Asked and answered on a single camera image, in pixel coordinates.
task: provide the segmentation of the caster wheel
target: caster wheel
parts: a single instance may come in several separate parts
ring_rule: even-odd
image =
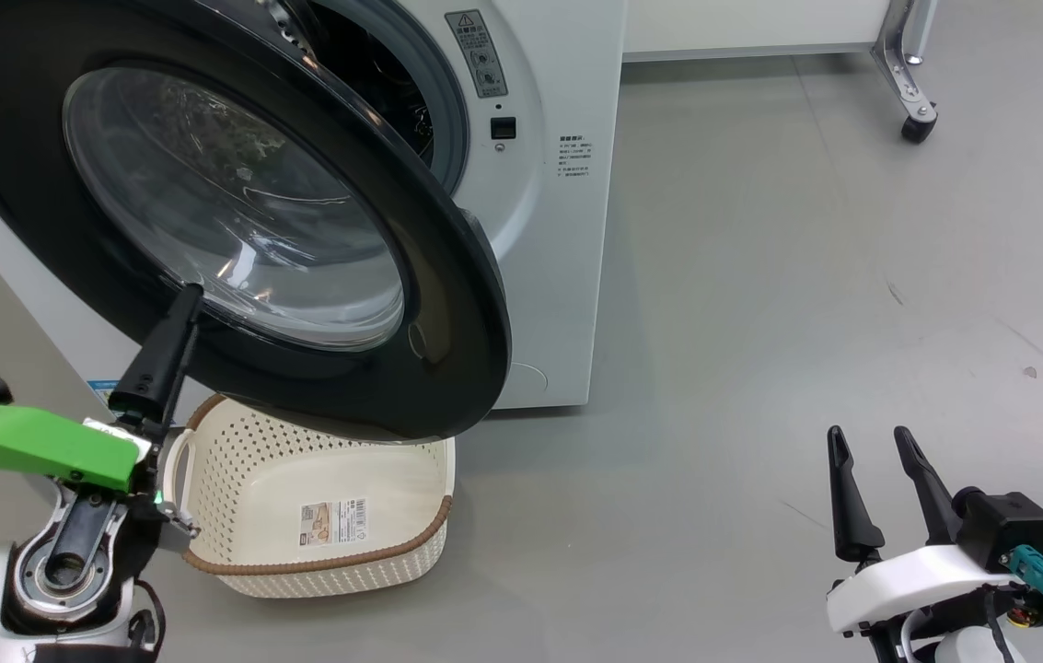
[[[929,138],[929,132],[935,129],[935,122],[938,122],[938,118],[929,122],[918,122],[914,118],[905,118],[905,124],[901,125],[901,138],[920,146]]]

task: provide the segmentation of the washing machine door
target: washing machine door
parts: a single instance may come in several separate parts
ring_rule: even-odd
[[[0,215],[190,374],[341,436],[465,431],[509,366],[491,247],[273,0],[0,0]]]

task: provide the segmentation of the blue label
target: blue label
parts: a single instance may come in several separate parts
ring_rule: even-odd
[[[107,399],[113,395],[113,391],[116,391],[116,386],[120,380],[88,380],[88,386],[91,387],[92,391],[95,391],[96,398],[107,404]]]

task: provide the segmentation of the laundry basket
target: laundry basket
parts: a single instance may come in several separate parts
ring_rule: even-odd
[[[201,529],[185,552],[191,566],[248,596],[304,598],[428,573],[443,552],[454,483],[451,438],[374,445],[215,395],[172,445],[163,494],[178,495]]]

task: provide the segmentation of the brown basket rim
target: brown basket rim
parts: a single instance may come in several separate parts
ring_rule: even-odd
[[[210,398],[207,398],[207,401],[202,402],[200,407],[198,407],[198,410],[194,411],[193,415],[190,416],[190,421],[186,424],[186,428],[197,431],[198,425],[201,424],[201,420],[205,419],[207,415],[210,415],[210,411],[213,411],[214,408],[225,402],[226,399],[226,396],[222,394],[215,394],[210,396]],[[190,566],[193,566],[194,569],[214,575],[289,575],[293,573],[333,571],[336,569],[344,569],[344,567],[348,566],[358,566],[373,562],[385,562],[387,559],[392,557],[399,557],[409,552],[414,552],[415,549],[419,549],[419,547],[423,546],[426,542],[430,541],[430,539],[435,537],[435,535],[440,532],[440,527],[442,527],[446,519],[448,519],[448,513],[451,513],[451,495],[444,495],[443,500],[440,502],[440,509],[438,510],[438,513],[436,513],[435,519],[432,520],[432,524],[429,524],[428,529],[423,530],[419,536],[412,538],[410,541],[395,546],[373,549],[370,550],[370,552],[348,555],[334,559],[322,559],[322,561],[319,562],[296,562],[291,564],[216,564],[214,562],[207,562],[205,559],[201,559],[197,555],[194,555],[193,550],[188,548],[181,556],[181,559],[184,559]]]

